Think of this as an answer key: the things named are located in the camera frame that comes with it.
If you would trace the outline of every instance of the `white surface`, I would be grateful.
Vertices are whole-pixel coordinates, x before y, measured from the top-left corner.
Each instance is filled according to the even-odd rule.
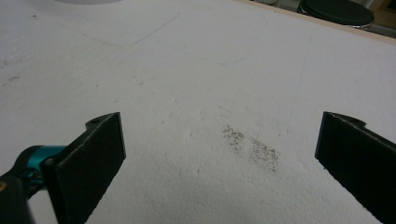
[[[121,112],[88,223],[378,223],[314,152],[325,110],[395,142],[396,46],[228,0],[3,0],[0,59],[0,173]]]

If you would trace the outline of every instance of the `black clamp jaw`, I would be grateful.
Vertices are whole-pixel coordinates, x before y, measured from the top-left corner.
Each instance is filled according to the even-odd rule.
[[[361,120],[324,112],[315,157],[379,221],[396,223],[396,145]]]
[[[125,159],[120,113],[86,123],[67,147],[25,149],[0,176],[0,223],[33,224],[27,200],[47,189],[60,224],[85,223]]]

